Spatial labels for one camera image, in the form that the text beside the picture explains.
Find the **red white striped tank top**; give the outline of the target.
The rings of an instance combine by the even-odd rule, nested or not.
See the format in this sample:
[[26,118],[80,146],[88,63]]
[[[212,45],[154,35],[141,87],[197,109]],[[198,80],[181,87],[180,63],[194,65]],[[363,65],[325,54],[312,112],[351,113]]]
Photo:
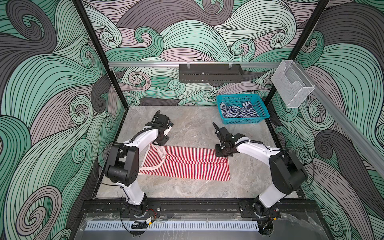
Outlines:
[[216,157],[214,149],[150,145],[141,175],[170,178],[230,181],[228,158]]

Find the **teal plastic basket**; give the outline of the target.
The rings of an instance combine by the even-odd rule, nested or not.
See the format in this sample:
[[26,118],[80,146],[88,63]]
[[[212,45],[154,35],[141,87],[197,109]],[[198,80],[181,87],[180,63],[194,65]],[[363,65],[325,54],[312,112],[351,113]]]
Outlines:
[[258,124],[270,117],[257,94],[218,95],[217,106],[225,125]]

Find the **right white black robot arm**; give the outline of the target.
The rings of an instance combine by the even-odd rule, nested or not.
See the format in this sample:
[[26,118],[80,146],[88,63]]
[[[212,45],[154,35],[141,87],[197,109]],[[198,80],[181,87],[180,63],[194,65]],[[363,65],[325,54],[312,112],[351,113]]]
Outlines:
[[220,141],[215,145],[217,157],[246,154],[269,167],[272,183],[254,200],[254,209],[258,215],[264,214],[281,199],[299,190],[301,184],[308,179],[304,165],[292,149],[273,148],[242,134],[233,135],[215,123],[213,126]]

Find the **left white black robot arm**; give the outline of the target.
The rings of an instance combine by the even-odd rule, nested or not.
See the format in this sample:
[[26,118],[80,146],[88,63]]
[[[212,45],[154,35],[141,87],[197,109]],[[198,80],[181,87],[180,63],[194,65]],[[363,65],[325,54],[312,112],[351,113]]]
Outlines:
[[140,206],[146,197],[137,182],[140,151],[153,143],[165,145],[173,125],[149,123],[130,140],[111,146],[104,173],[106,178],[122,188],[129,205]]

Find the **navy white striped tank top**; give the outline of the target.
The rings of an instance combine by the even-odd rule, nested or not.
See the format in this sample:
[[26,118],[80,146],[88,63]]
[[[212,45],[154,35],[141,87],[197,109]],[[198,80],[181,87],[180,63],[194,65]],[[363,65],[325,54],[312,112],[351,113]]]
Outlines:
[[240,106],[228,106],[225,103],[220,103],[219,106],[222,116],[226,119],[259,117],[251,102],[244,102]]

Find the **black perforated wall tray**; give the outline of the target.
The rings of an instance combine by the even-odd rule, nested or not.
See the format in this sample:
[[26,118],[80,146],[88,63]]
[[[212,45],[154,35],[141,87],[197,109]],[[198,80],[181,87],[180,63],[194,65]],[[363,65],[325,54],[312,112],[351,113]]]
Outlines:
[[182,83],[208,83],[219,87],[224,83],[240,83],[244,72],[235,64],[180,64],[179,80]]

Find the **back aluminium rail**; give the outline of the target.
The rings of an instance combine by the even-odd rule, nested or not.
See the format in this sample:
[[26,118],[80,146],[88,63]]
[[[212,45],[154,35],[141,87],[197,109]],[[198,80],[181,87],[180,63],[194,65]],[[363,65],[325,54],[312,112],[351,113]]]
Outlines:
[[280,62],[154,62],[154,61],[131,61],[131,62],[108,62],[111,68],[176,68],[179,65],[241,65],[244,68],[277,68]]

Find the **aluminium rail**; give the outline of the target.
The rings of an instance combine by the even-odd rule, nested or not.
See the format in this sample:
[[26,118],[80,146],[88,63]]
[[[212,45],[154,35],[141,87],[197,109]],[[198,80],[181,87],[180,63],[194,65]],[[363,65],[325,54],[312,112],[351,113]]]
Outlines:
[[356,89],[349,81],[340,86],[332,75],[321,68],[304,69],[298,65],[302,79],[307,80],[313,94],[321,102],[338,126],[358,148],[358,152],[380,174],[384,175],[384,125],[376,121],[383,119],[382,106],[384,93],[368,91],[358,96]]
[[280,62],[154,62],[154,61],[131,61],[131,62],[108,62],[111,68],[176,68],[179,65],[241,65],[244,68],[277,68]]

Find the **clear plastic wall bin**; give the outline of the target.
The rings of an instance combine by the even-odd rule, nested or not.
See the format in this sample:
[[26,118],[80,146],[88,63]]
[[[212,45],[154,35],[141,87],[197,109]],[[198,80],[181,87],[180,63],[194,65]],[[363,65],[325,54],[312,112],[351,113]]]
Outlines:
[[315,89],[305,69],[293,60],[284,60],[273,74],[272,83],[287,108],[298,108]]

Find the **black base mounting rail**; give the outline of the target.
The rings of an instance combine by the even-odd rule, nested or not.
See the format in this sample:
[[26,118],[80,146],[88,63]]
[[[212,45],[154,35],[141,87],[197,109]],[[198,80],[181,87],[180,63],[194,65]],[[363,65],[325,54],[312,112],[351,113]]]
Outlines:
[[318,212],[315,201],[283,199],[269,209],[262,210],[254,199],[186,199],[148,198],[140,206],[129,205],[122,199],[97,199],[83,203],[81,213],[122,213],[124,217],[140,217],[144,214],[161,217],[174,214],[239,214],[242,218],[270,219],[281,213]]

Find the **left black frame post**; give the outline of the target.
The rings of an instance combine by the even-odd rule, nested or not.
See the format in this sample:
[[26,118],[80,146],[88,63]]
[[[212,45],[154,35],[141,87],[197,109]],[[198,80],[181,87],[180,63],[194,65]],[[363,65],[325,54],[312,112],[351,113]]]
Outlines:
[[106,70],[106,73],[107,73],[115,91],[117,92],[117,95],[118,95],[125,111],[127,112],[129,110],[129,106],[128,106],[127,101],[123,95],[121,88],[120,88],[120,85],[119,85],[119,82],[116,78],[115,73],[110,69],[109,61],[108,61],[107,56],[106,56],[106,54],[102,48],[101,43],[97,37],[96,31],[92,26],[91,20],[87,14],[85,6],[84,6],[82,1],[78,1],[78,0],[73,0],[73,4],[74,4],[74,6],[78,12],[78,15],[79,15],[87,33],[88,33],[90,39],[91,39],[92,44],[96,48],[96,52],[97,52],[97,54],[98,54],[98,56],[102,62],[102,65],[103,65],[104,69]]

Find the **black frame post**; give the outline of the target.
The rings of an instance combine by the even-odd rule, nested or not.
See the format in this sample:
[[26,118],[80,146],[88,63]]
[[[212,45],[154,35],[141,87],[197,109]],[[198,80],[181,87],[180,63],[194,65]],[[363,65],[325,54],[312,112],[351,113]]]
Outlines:
[[[309,17],[308,20],[304,21],[301,23],[301,26],[304,26],[303,31],[295,44],[293,50],[291,51],[289,57],[287,60],[293,60],[296,62],[296,59],[302,50],[303,46],[309,39],[311,33],[313,32],[316,24],[318,23],[320,16],[324,12],[326,6],[328,5],[329,1],[318,1],[317,5],[312,13],[312,15]],[[269,106],[272,102],[273,97],[275,94],[277,94],[276,88],[273,86],[272,89],[270,90],[267,98],[264,100],[265,106]]]
[[96,31],[92,26],[91,20],[87,14],[85,6],[84,6],[82,1],[78,1],[78,0],[73,0],[73,4],[74,4],[74,6],[78,12],[78,15],[79,15],[87,33],[88,33],[90,39],[91,39],[92,44],[96,48],[96,52],[97,52],[97,54],[98,54],[98,56],[102,62],[102,65],[103,65],[104,69],[106,70],[106,73],[107,73],[115,91],[117,92],[117,95],[118,95],[125,111],[127,112],[129,110],[129,106],[128,106],[127,101],[123,95],[121,88],[120,88],[120,85],[119,85],[119,82],[116,78],[115,73],[110,69],[109,61],[108,61],[107,56],[106,56],[106,54],[102,48],[101,43],[97,37]]

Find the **right aluminium rail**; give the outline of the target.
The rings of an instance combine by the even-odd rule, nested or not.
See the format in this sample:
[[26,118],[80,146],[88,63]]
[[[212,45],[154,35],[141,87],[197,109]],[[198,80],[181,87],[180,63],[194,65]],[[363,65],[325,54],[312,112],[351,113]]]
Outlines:
[[321,102],[338,126],[358,148],[358,152],[380,174],[384,175],[384,125],[376,121],[383,119],[382,106],[384,93],[368,91],[358,96],[356,89],[349,81],[340,86],[332,75],[321,68],[304,69],[298,65],[302,79],[307,80],[313,94]]

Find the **right black frame post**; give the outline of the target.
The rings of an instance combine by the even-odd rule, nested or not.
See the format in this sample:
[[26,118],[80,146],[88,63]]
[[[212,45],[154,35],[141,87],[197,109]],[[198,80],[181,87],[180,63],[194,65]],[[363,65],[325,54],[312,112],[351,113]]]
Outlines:
[[[328,5],[329,1],[318,1],[317,5],[312,13],[312,15],[309,17],[308,20],[304,21],[301,23],[301,26],[304,26],[303,31],[295,44],[293,50],[291,51],[289,57],[287,60],[293,60],[296,62],[296,59],[302,50],[303,46],[309,39],[311,33],[313,32],[316,24],[318,23],[320,16],[324,12],[326,6]],[[270,90],[267,98],[264,100],[265,106],[269,106],[272,102],[273,97],[275,94],[277,94],[276,88],[273,86],[272,89]]]

